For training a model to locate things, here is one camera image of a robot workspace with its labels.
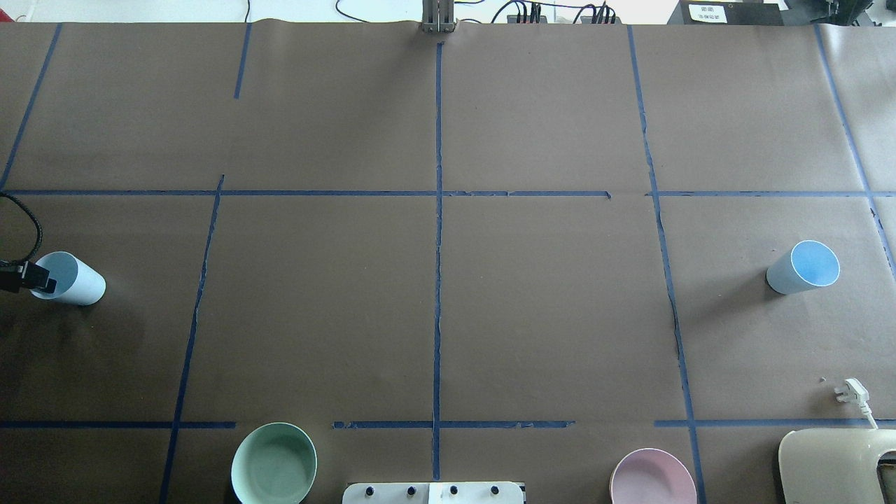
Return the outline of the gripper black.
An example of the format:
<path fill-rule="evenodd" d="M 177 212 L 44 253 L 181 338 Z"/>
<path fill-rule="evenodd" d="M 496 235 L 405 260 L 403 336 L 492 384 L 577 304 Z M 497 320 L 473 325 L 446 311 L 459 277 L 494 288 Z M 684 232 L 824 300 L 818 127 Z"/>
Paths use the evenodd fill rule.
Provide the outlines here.
<path fill-rule="evenodd" d="M 48 269 L 35 262 L 10 262 L 1 265 L 1 290 L 19 293 L 22 289 L 53 294 L 57 289 L 57 281 L 50 277 Z"/>

